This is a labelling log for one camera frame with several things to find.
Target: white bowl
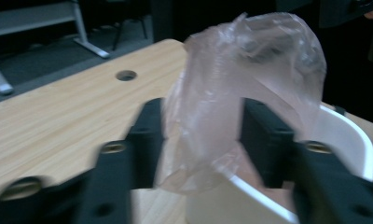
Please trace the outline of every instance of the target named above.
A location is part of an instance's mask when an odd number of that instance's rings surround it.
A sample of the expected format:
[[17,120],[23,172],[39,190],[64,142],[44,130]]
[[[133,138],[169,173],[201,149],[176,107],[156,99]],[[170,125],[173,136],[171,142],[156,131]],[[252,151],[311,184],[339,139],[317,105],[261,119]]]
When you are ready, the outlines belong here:
[[[352,121],[321,106],[311,140],[327,143],[349,170],[373,180],[373,145]],[[264,189],[256,175],[238,172],[224,176],[215,189],[186,197],[189,224],[298,223],[290,190]]]

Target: gray floor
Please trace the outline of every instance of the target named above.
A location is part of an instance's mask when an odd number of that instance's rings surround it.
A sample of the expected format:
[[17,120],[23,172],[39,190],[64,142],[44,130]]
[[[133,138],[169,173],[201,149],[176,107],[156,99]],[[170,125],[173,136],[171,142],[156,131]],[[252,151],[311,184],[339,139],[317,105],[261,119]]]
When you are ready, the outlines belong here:
[[[151,17],[145,17],[148,39],[144,38],[143,28],[138,21],[125,21],[117,49],[112,51],[115,38],[114,27],[103,27],[90,34],[93,45],[116,58],[153,43]],[[27,91],[34,90],[63,77],[88,69],[108,59],[102,59],[74,42],[76,35],[66,36],[47,46],[32,46],[29,50],[8,57],[0,62],[0,71],[13,86],[14,92],[4,96],[0,102]]]

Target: clear plastic bag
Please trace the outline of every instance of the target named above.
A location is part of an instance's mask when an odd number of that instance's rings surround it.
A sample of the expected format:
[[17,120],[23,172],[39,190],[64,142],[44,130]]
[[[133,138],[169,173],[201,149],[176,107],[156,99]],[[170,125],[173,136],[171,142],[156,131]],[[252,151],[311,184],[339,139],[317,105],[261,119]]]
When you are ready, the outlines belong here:
[[242,97],[267,104],[309,139],[322,99],[326,62],[298,16],[242,14],[192,35],[186,67],[165,100],[168,140],[159,185],[177,193],[211,189],[239,168]]

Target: table surface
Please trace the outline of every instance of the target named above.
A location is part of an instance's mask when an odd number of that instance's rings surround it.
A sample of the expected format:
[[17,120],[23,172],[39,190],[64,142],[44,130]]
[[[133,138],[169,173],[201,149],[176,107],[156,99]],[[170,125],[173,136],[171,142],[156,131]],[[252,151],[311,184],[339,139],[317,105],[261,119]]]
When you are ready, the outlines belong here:
[[[0,103],[0,186],[29,175],[62,183],[89,169],[98,146],[123,139],[144,102],[166,96],[186,56],[182,43],[164,40]],[[137,78],[117,80],[123,70]],[[348,117],[373,141],[372,123]],[[136,223],[186,223],[184,196],[139,189],[133,197]]]

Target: chair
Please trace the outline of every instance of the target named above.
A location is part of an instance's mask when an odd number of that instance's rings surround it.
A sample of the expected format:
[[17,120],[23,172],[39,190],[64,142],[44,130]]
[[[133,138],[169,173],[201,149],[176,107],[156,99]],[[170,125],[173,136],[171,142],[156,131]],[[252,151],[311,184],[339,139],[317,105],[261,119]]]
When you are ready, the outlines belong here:
[[117,43],[120,39],[120,34],[122,32],[122,26],[123,22],[127,19],[133,19],[137,20],[141,23],[144,33],[144,38],[147,39],[147,33],[144,23],[144,12],[143,12],[143,2],[141,0],[105,0],[107,4],[111,7],[114,5],[114,8],[120,8],[120,10],[117,9],[117,12],[114,12],[115,15],[119,15],[118,18],[116,18],[117,21],[117,33],[115,35],[115,39],[113,42],[113,48],[112,50],[115,50],[117,48]]

